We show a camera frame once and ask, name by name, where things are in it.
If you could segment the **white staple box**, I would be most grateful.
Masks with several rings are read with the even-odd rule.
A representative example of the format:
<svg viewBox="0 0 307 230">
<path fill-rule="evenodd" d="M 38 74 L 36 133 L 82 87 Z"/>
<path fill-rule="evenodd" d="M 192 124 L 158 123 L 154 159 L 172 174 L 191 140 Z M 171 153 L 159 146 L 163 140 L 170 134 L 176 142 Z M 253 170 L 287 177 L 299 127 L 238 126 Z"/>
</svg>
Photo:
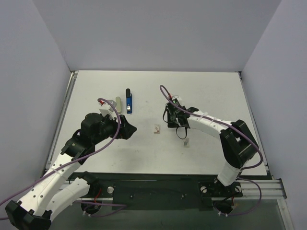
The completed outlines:
<svg viewBox="0 0 307 230">
<path fill-rule="evenodd" d="M 153 133 L 154 134 L 160 134 L 161 133 L 161 125 L 160 124 L 154 124 L 154 127 L 153 127 Z"/>
</svg>

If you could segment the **beige white stapler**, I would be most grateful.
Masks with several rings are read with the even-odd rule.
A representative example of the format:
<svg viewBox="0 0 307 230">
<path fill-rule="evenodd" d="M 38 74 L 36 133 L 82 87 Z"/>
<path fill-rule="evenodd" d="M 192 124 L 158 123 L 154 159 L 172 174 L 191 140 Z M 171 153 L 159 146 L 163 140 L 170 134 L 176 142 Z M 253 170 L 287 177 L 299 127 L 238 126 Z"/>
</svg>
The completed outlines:
<svg viewBox="0 0 307 230">
<path fill-rule="evenodd" d="M 116 110 L 119 114 L 121 114 L 122 108 L 121 108 L 121 98 L 118 96 L 116 97 Z"/>
</svg>

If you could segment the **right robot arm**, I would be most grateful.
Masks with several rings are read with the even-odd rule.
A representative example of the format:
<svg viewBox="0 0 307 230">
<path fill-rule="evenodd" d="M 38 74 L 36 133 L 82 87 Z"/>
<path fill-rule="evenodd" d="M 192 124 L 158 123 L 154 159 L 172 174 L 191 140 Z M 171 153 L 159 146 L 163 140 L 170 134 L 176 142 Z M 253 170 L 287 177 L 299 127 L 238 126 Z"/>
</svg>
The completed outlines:
<svg viewBox="0 0 307 230">
<path fill-rule="evenodd" d="M 176 99 L 165 105 L 165 113 L 169 128 L 195 129 L 220 140 L 225 164 L 217 176 L 214 190 L 220 196 L 227 195 L 232 189 L 231 184 L 259 150 L 247 124 L 242 120 L 224 121 L 195 107 L 187 109 Z"/>
</svg>

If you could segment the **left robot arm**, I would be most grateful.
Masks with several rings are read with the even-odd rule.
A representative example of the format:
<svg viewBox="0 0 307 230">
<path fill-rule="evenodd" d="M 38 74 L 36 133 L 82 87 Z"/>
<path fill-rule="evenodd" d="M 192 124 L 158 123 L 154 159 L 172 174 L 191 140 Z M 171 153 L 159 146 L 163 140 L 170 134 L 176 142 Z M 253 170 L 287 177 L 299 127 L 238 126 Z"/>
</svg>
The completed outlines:
<svg viewBox="0 0 307 230">
<path fill-rule="evenodd" d="M 19 230 L 47 230 L 74 201 L 84 195 L 97 195 L 97 179 L 88 172 L 63 190 L 60 187 L 94 153 L 97 144 L 108 138 L 129 139 L 136 131 L 124 115 L 118 118 L 98 113 L 86 115 L 81 128 L 66 142 L 42 180 L 18 201 L 6 205 L 10 223 Z"/>
</svg>

